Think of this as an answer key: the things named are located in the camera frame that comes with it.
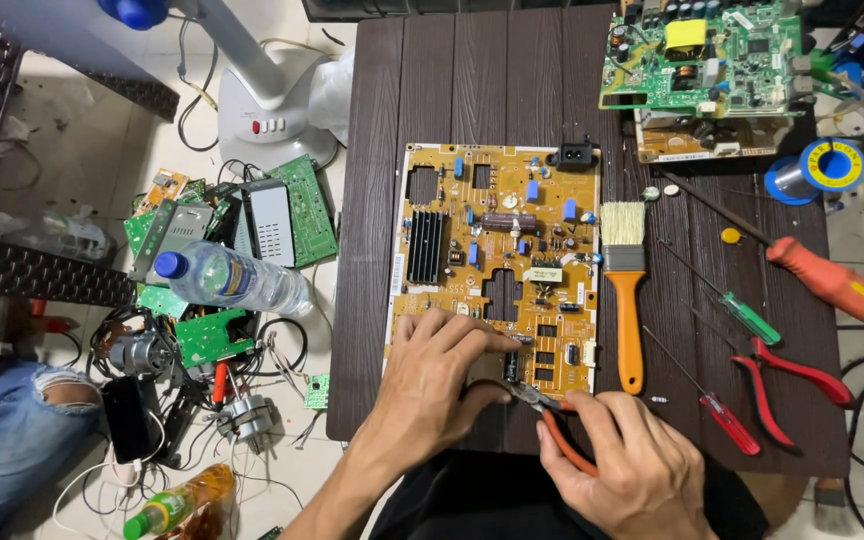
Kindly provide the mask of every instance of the orange-handled pliers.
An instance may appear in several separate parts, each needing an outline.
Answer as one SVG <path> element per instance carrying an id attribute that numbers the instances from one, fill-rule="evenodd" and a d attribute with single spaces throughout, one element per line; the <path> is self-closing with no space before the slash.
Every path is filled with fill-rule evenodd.
<path id="1" fill-rule="evenodd" d="M 552 434 L 552 438 L 555 439 L 558 448 L 561 450 L 562 454 L 565 455 L 565 458 L 572 463 L 572 465 L 575 465 L 577 469 L 591 477 L 599 476 L 599 468 L 593 465 L 589 460 L 582 457 L 575 448 L 572 448 L 572 445 L 569 444 L 566 437 L 562 435 L 562 430 L 559 429 L 556 415 L 552 412 L 574 412 L 575 407 L 572 406 L 572 403 L 565 399 L 552 399 L 524 382 L 512 384 L 510 389 L 513 396 L 521 399 L 523 402 L 529 404 L 532 409 L 541 413 L 542 421 L 544 421 L 545 425 L 548 427 L 549 434 Z"/>

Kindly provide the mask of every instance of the pliers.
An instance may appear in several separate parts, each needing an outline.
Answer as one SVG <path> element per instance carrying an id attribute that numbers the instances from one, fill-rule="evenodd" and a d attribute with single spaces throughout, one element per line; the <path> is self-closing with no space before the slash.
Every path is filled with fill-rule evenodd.
<path id="1" fill-rule="evenodd" d="M 556 415 L 552 412 L 574 412 L 575 406 L 573 406 L 572 403 L 565 399 L 552 399 L 546 396 L 546 394 L 540 392 L 538 389 L 521 381 L 514 382 L 510 386 L 510 391 L 513 396 L 521 399 L 523 402 L 529 404 L 532 409 L 541 413 L 542 421 L 544 421 L 546 427 L 548 427 L 549 434 L 552 434 L 552 438 L 558 445 L 558 449 L 561 450 L 562 454 L 565 455 L 565 458 L 569 460 L 572 465 L 575 465 L 577 469 L 591 477 L 599 476 L 599 468 L 593 465 L 589 460 L 582 457 L 575 448 L 572 448 L 572 445 L 570 445 L 569 441 L 566 440 L 566 437 L 562 435 L 562 431 L 559 429 L 559 424 L 556 420 Z"/>
<path id="2" fill-rule="evenodd" d="M 853 397 L 852 391 L 838 378 L 824 371 L 776 356 L 772 350 L 769 350 L 768 345 L 758 337 L 752 337 L 748 342 L 734 339 L 703 317 L 694 307 L 688 304 L 686 306 L 688 306 L 702 324 L 711 328 L 719 338 L 724 339 L 735 350 L 735 355 L 730 358 L 742 367 L 748 376 L 748 380 L 751 383 L 751 392 L 755 397 L 755 411 L 758 414 L 759 421 L 762 423 L 762 427 L 775 442 L 785 446 L 788 450 L 796 451 L 798 448 L 792 442 L 792 439 L 779 427 L 775 417 L 772 415 L 772 409 L 769 408 L 769 401 L 765 395 L 765 385 L 762 383 L 762 364 L 809 381 L 812 385 L 818 387 L 819 390 L 822 390 L 822 393 L 836 406 L 842 409 L 851 410 L 856 406 L 856 398 Z"/>

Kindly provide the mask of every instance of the dark wooden table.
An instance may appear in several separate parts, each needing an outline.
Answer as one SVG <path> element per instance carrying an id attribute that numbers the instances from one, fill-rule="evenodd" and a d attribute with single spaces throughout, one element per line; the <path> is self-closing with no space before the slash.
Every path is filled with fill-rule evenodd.
<path id="1" fill-rule="evenodd" d="M 386 332 L 391 250 L 407 142 L 558 146 L 586 134 L 601 145 L 603 201 L 636 200 L 647 186 L 666 181 L 639 164 L 635 140 L 623 137 L 618 112 L 600 110 L 605 36 L 612 5 L 567 9 L 373 19 L 359 24 L 326 432 L 350 440 L 378 394 Z M 786 142 L 802 148 L 814 123 L 800 122 Z M 765 197 L 762 171 L 771 159 L 692 161 L 680 174 L 776 237 L 795 235 L 820 255 L 829 253 L 825 215 L 818 204 L 792 207 Z M 742 374 L 728 346 L 693 321 L 681 300 L 720 326 L 738 323 L 703 295 L 698 277 L 656 241 L 661 235 L 705 276 L 756 307 L 785 337 L 779 352 L 789 360 L 839 371 L 835 317 L 785 270 L 764 259 L 756 241 L 719 240 L 729 224 L 682 194 L 648 205 L 648 276 L 638 295 L 642 323 L 731 406 L 762 446 L 741 453 L 698 402 L 686 377 L 643 336 L 647 405 L 699 448 L 739 471 L 782 472 L 841 478 L 849 471 L 844 414 L 814 386 L 788 374 L 766 372 L 777 422 L 801 448 L 793 455 L 772 444 L 753 415 Z M 603 280 L 599 306 L 601 345 L 597 392 L 619 390 L 615 289 Z M 462 448 L 537 454 L 537 413 L 521 402 L 486 409 Z M 577 419 L 577 442 L 592 451 Z"/>

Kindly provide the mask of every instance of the ripped jeans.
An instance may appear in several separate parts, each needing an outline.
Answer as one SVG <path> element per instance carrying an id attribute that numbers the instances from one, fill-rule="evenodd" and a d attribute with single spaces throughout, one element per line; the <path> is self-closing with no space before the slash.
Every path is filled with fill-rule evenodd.
<path id="1" fill-rule="evenodd" d="M 0 368 L 0 526 L 98 426 L 98 404 L 51 404 L 42 392 L 88 382 L 83 374 L 34 361 Z"/>

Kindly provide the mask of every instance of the hand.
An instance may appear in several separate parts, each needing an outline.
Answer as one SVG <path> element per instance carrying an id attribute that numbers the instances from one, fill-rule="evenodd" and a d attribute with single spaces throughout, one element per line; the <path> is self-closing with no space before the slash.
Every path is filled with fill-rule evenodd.
<path id="1" fill-rule="evenodd" d="M 350 449 L 367 447 L 391 474 L 401 475 L 449 448 L 488 404 L 511 399 L 501 385 L 487 382 L 460 399 L 473 362 L 521 346 L 485 321 L 443 309 L 399 316 L 375 408 Z"/>
<path id="2" fill-rule="evenodd" d="M 576 469 L 545 423 L 536 429 L 542 466 L 572 509 L 614 540 L 715 538 L 703 514 L 705 461 L 689 439 L 624 392 L 565 399 L 582 418 L 599 476 Z"/>

